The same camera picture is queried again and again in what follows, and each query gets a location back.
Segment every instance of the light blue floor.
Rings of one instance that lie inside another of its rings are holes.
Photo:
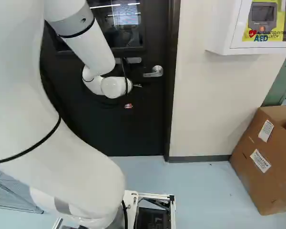
[[[116,157],[127,188],[174,194],[177,229],[286,229],[286,213],[257,212],[228,162],[168,164],[162,157]],[[51,229],[55,217],[0,210],[2,229]]]

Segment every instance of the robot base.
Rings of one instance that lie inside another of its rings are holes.
[[[176,229],[175,197],[173,195],[147,194],[125,191],[124,202],[127,208],[128,229],[164,228]],[[84,229],[68,227],[58,218],[52,229]],[[123,209],[118,211],[114,222],[107,229],[124,229]]]

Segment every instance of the baseboard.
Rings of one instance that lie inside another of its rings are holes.
[[[231,155],[215,156],[170,156],[169,163],[228,161]]]

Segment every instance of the yellow label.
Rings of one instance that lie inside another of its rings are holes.
[[[285,12],[281,11],[282,0],[252,0],[252,2],[276,2],[277,16],[276,27],[268,34],[259,34],[259,31],[249,28],[247,20],[246,29],[243,35],[244,42],[282,42],[284,36]]]

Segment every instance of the white wall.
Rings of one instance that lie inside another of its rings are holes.
[[[181,0],[170,156],[231,154],[286,57],[206,52],[211,5]]]

